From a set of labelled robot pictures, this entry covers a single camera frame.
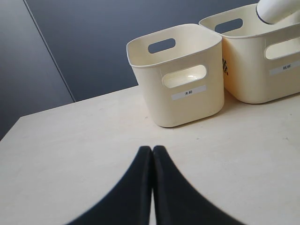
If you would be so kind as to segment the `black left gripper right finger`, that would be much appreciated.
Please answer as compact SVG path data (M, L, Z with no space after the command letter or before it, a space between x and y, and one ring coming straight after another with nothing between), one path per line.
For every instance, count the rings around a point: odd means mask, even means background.
M158 225L241 225L201 195L162 145L153 148L153 194Z

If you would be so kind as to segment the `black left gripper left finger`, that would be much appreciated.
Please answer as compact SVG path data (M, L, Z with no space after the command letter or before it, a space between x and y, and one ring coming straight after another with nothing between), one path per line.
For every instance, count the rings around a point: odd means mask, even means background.
M118 183L69 225L148 225L153 187L153 153L141 146Z

